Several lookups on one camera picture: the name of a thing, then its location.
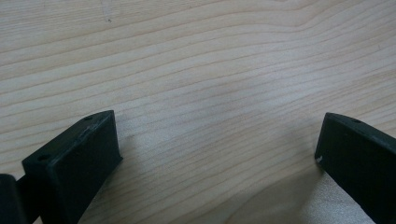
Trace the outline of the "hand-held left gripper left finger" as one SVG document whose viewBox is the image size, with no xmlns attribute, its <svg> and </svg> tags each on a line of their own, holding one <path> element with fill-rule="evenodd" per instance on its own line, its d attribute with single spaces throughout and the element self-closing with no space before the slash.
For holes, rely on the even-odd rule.
<svg viewBox="0 0 396 224">
<path fill-rule="evenodd" d="M 28 219 L 77 224 L 121 161 L 112 110 L 79 120 L 22 161 Z"/>
</svg>

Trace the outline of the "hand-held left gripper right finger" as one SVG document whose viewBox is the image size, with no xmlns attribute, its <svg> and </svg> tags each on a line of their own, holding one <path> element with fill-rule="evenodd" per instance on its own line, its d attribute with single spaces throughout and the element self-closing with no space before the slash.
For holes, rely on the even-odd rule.
<svg viewBox="0 0 396 224">
<path fill-rule="evenodd" d="M 376 224 L 396 224 L 396 138 L 327 113 L 315 160 Z"/>
</svg>

